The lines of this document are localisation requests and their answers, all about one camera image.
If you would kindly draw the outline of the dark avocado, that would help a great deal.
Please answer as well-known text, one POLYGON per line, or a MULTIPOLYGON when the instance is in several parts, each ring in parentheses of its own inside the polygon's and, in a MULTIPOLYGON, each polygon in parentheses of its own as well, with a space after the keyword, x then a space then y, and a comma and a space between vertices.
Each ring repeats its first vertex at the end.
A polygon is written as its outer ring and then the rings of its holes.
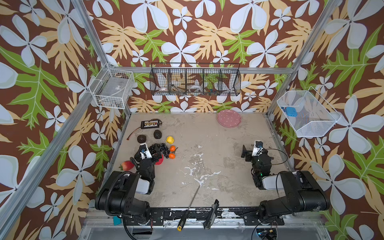
POLYGON ((162 132, 161 132, 160 130, 155 130, 155 131, 154 131, 154 138, 155 138, 156 140, 161 139, 162 136, 163 136, 163 134, 162 134, 162 132))

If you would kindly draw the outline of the yellow pear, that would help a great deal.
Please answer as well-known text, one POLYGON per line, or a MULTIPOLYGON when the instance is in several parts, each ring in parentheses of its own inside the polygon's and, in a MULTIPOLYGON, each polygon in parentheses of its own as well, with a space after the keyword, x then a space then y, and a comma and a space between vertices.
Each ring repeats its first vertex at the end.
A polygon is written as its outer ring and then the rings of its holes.
POLYGON ((175 139, 172 136, 168 136, 166 142, 172 145, 175 142, 175 139))

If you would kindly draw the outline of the pink dotted plate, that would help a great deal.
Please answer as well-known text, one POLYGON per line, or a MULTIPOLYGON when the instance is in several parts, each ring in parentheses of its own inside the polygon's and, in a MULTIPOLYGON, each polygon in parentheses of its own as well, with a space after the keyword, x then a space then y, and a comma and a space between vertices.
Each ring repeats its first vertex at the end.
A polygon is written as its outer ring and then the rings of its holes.
POLYGON ((222 110, 217 113, 217 121, 225 128, 235 128, 241 123, 242 118, 233 110, 222 110))

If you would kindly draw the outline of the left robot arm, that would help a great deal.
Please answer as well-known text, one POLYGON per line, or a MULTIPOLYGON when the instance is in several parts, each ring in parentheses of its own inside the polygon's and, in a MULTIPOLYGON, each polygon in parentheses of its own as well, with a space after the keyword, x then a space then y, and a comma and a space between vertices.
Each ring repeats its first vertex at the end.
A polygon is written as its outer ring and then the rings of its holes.
POLYGON ((95 200, 95 208, 111 217, 127 217, 128 222, 144 225, 150 221, 150 204, 135 194, 149 195, 155 185, 155 165, 163 160, 161 145, 140 144, 138 151, 113 171, 95 200))

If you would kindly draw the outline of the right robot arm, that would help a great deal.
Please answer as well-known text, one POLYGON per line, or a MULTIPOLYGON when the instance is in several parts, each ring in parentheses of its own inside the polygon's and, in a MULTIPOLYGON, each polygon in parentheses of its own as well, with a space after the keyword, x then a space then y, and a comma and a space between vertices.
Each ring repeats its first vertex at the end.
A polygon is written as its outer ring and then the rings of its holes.
POLYGON ((274 190, 285 195, 275 200, 262 201, 258 211, 259 219, 276 218, 283 215, 318 212, 330 208, 331 201, 323 189, 308 171, 281 171, 271 174, 273 158, 269 149, 262 142, 256 141, 252 150, 242 148, 241 157, 252 164, 251 174, 255 186, 259 190, 274 190))

